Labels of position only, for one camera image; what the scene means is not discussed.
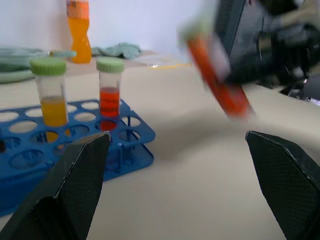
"white table surface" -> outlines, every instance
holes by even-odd
[[[245,141],[247,130],[316,148],[320,108],[259,86],[258,120],[229,121],[192,67],[130,68],[122,98],[156,132],[148,168],[107,181],[88,240],[284,240]],[[68,77],[69,101],[98,98],[98,74]],[[39,103],[34,81],[0,86],[0,108]],[[0,218],[0,229],[10,216]]]

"green screw cap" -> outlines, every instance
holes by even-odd
[[[42,57],[30,61],[31,71],[39,76],[60,76],[67,70],[66,62],[57,57]]]
[[[96,60],[96,69],[110,74],[122,73],[125,69],[125,63],[116,57],[99,57]]]

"orange bottle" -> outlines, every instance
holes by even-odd
[[[66,0],[70,33],[73,38],[71,49],[76,52],[72,61],[88,64],[91,61],[91,47],[87,36],[89,29],[89,0]]]

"white wall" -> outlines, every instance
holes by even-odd
[[[119,42],[178,55],[176,27],[200,9],[202,0],[90,0],[92,47]],[[0,45],[69,49],[65,0],[1,0]]]

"bottle cap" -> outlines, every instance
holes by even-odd
[[[122,73],[125,69],[125,63],[117,57],[99,57],[96,60],[96,69],[110,74]]]
[[[66,62],[57,57],[42,57],[30,61],[31,71],[39,76],[60,76],[66,70]]]

